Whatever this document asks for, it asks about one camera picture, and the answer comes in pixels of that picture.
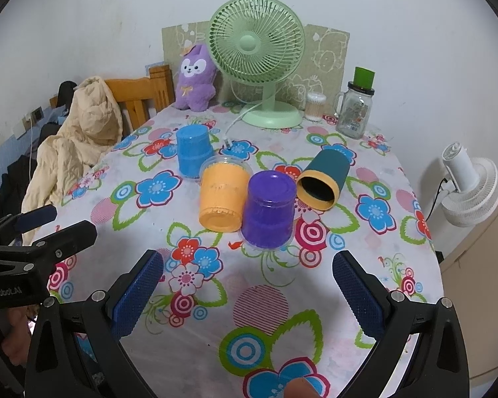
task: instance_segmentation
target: orange cup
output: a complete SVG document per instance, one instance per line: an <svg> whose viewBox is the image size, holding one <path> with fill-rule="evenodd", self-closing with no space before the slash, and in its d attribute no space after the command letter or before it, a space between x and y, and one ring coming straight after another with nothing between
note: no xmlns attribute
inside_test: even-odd
<svg viewBox="0 0 498 398"><path fill-rule="evenodd" d="M199 222L213 232L242 227L247 185L253 172L243 161L215 155L201 166Z"/></svg>

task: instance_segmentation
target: human hand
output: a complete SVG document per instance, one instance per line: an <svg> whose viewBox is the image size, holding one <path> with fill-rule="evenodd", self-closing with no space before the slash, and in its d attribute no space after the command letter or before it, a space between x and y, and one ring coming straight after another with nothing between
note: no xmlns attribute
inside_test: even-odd
<svg viewBox="0 0 498 398"><path fill-rule="evenodd" d="M294 378L284 388L284 398L321 398L305 378Z"/></svg>
<svg viewBox="0 0 498 398"><path fill-rule="evenodd" d="M30 349L31 332L26 317L27 307L8 308L7 318L11 330L2 341L2 350L13 365L26 364Z"/></svg>

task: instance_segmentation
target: cup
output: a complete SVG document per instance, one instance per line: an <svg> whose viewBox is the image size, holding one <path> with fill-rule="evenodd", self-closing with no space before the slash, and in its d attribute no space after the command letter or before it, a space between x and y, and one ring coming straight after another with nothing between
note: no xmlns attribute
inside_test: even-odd
<svg viewBox="0 0 498 398"><path fill-rule="evenodd" d="M179 172L185 178L199 178L201 165L214 155L208 127L203 124L184 126L176 132L176 138Z"/></svg>
<svg viewBox="0 0 498 398"><path fill-rule="evenodd" d="M253 171L239 159L215 155L201 166L199 222L213 232L236 232L242 226L247 185Z"/></svg>
<svg viewBox="0 0 498 398"><path fill-rule="evenodd" d="M293 233L297 187L291 177L274 170L253 175L247 188L242 236L252 246L275 250Z"/></svg>
<svg viewBox="0 0 498 398"><path fill-rule="evenodd" d="M338 201L350 168L340 151L319 151L297 178L299 200L315 210L329 210Z"/></svg>

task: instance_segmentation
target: green lid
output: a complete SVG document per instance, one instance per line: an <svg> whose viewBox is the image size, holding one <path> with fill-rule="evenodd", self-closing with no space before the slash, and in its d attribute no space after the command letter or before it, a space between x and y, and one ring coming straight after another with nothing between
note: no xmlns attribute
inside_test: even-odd
<svg viewBox="0 0 498 398"><path fill-rule="evenodd" d="M356 70L354 70L354 80L352 82L354 85L370 90L373 87L373 80L374 71L364 69L363 67L356 67Z"/></svg>

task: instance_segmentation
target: black lid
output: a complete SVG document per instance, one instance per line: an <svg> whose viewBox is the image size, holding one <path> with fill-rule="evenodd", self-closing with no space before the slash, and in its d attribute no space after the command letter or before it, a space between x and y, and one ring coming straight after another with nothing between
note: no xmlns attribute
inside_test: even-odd
<svg viewBox="0 0 498 398"><path fill-rule="evenodd" d="M357 91L358 93L366 94L366 95L374 95L374 90L372 88L366 89L359 87L357 85L354 85L352 82L349 82L347 86L354 91Z"/></svg>

